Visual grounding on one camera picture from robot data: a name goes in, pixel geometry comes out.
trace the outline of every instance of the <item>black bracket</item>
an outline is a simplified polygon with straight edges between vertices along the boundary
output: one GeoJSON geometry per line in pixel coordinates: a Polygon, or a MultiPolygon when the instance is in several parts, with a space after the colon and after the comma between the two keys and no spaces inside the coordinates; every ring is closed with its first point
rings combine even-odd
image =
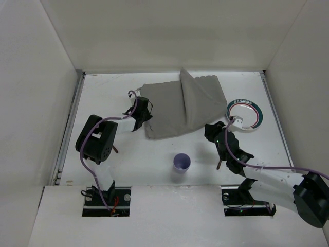
{"type": "Polygon", "coordinates": [[[323,228],[329,219],[329,188],[315,173],[303,175],[300,185],[294,186],[294,203],[299,216],[308,224],[323,228]]]}
{"type": "MultiPolygon", "coordinates": [[[[102,120],[102,118],[96,115],[91,115],[88,118],[88,121],[83,127],[82,132],[76,142],[76,150],[78,152],[80,152],[82,143],[84,142],[87,134],[100,120],[102,120]]],[[[91,159],[97,165],[105,161],[111,153],[117,127],[118,124],[116,122],[104,121],[97,128],[95,128],[93,134],[100,133],[101,136],[98,138],[92,135],[88,139],[83,150],[83,157],[85,159],[91,159]]]]}

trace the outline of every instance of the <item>white wall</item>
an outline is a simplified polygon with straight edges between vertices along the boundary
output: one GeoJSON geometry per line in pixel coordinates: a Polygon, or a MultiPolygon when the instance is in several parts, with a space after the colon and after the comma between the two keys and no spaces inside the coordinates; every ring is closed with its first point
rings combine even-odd
{"type": "Polygon", "coordinates": [[[305,0],[41,0],[75,68],[266,69],[305,0]]]}
{"type": "MultiPolygon", "coordinates": [[[[308,0],[266,71],[296,166],[329,174],[329,1],[308,0]]],[[[326,225],[329,240],[329,225],[326,225]]]]}
{"type": "Polygon", "coordinates": [[[76,79],[39,0],[4,2],[0,8],[0,246],[28,245],[76,79]]]}

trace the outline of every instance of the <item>red wire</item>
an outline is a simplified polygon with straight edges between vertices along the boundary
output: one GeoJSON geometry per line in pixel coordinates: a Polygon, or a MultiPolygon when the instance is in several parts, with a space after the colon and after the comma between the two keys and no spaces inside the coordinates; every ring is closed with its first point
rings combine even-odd
{"type": "Polygon", "coordinates": [[[112,211],[111,211],[111,213],[110,213],[110,216],[112,216],[112,214],[113,214],[113,212],[114,212],[116,206],[118,206],[118,204],[119,204],[119,197],[117,196],[116,198],[114,198],[114,206],[113,206],[113,208],[112,208],[112,211]]]}

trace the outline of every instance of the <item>gray cloth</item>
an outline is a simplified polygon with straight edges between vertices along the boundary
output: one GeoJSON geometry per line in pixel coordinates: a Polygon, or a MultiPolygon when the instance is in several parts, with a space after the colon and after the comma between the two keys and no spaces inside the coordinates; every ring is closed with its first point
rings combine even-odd
{"type": "Polygon", "coordinates": [[[226,114],[227,101],[217,76],[193,78],[185,69],[180,81],[144,84],[140,94],[153,105],[145,123],[149,139],[180,136],[226,114]]]}

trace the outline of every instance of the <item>screw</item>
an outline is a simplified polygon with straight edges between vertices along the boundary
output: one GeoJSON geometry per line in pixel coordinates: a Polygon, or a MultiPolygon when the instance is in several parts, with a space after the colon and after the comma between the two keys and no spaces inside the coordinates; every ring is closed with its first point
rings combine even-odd
{"type": "Polygon", "coordinates": [[[123,197],[123,199],[124,199],[126,202],[130,201],[130,198],[131,198],[130,194],[125,194],[124,197],[123,197]]]}

